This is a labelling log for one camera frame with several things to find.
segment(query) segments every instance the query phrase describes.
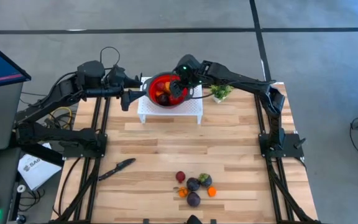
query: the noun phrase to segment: white plastic stand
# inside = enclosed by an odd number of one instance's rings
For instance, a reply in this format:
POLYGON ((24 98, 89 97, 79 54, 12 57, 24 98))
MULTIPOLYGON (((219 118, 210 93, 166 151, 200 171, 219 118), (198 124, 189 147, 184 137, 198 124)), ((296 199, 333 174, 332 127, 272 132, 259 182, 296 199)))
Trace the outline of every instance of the white plastic stand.
MULTIPOLYGON (((142 77, 142 82, 150 77, 142 77)), ((194 88, 193 97, 203 96, 203 89, 201 85, 194 88)), ((159 116, 197 116, 197 123, 201 124, 203 117, 203 99, 188 100, 174 108, 162 108, 155 105, 147 96, 142 96, 139 99, 139 106, 137 114, 140 121, 146 123, 146 115, 159 116)))

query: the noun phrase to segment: black knife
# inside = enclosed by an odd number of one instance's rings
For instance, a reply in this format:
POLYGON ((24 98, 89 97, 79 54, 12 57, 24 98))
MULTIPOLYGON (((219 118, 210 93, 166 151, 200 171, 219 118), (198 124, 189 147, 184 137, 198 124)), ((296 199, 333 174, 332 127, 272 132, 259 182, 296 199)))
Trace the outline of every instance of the black knife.
POLYGON ((115 174, 116 172, 122 170, 123 168, 129 166, 131 163, 135 162, 135 160, 136 160, 135 158, 126 159, 126 160, 124 160, 124 161, 118 163, 117 166, 116 166, 116 168, 114 168, 113 170, 110 170, 109 172, 107 172, 107 173, 101 175, 101 176, 99 177, 99 181, 100 181, 100 180, 104 180, 104 179, 108 178, 109 176, 115 174))

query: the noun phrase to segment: yellow cable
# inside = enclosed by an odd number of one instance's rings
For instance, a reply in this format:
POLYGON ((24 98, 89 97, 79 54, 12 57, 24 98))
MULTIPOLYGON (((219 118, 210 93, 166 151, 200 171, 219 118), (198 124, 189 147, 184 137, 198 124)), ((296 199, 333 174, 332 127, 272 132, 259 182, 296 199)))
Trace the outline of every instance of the yellow cable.
POLYGON ((67 110, 67 111, 69 112, 70 118, 68 119, 67 124, 63 125, 63 128, 70 127, 69 124, 71 123, 71 119, 72 119, 72 117, 73 117, 73 112, 72 112, 72 110, 71 110, 70 108, 68 108, 68 107, 66 107, 66 106, 61 106, 61 107, 55 109, 54 111, 52 111, 52 112, 50 113, 50 115, 49 115, 49 119, 52 120, 52 119, 53 119, 52 116, 53 116, 53 115, 55 114, 55 112, 58 111, 58 110, 67 110))

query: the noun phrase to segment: wooden tabletop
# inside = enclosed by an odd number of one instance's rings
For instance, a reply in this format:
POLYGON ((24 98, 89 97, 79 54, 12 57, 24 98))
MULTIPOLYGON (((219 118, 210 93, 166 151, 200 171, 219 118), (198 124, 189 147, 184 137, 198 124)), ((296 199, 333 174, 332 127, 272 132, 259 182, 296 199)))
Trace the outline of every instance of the wooden tabletop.
MULTIPOLYGON (((275 86, 287 95, 283 84, 275 86)), ((95 101, 80 103, 75 129, 91 126, 95 101)), ((257 140, 259 124, 253 94, 234 90, 221 104, 205 98, 203 105, 201 125, 197 125, 195 116, 148 116, 146 123, 141 124, 137 102, 123 112, 119 100, 112 99, 106 130, 108 147, 99 174, 125 159, 136 161, 98 182, 93 223, 142 223, 144 218, 151 223, 183 223, 190 215, 204 223, 210 219, 218 223, 275 223, 267 169, 257 140), (189 207, 173 191, 174 187, 184 186, 175 180, 179 170, 186 178, 210 174, 218 191, 216 196, 211 198, 205 189, 199 189, 196 193, 201 197, 200 206, 189 207)), ((288 98, 282 115, 285 131, 294 132, 288 98)), ((67 160, 64 165, 58 196, 74 160, 67 160)), ((290 193, 306 214, 317 218, 305 168, 295 159, 285 158, 283 163, 290 193)), ((78 191, 82 168, 83 159, 68 179, 62 210, 78 191)), ((285 218, 281 194, 280 200, 285 218)), ((87 202, 88 195, 84 197, 82 218, 87 202)))

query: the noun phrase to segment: white paper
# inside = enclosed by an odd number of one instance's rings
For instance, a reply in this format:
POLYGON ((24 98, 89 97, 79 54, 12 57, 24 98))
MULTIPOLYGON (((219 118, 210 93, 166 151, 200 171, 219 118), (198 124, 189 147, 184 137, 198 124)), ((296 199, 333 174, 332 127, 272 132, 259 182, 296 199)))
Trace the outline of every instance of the white paper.
MULTIPOLYGON (((44 143, 42 145, 51 149, 49 143, 44 143)), ((20 159, 19 166, 17 167, 17 171, 19 171, 31 190, 37 190, 43 183, 61 169, 60 166, 45 162, 38 157, 30 156, 28 154, 20 159)))

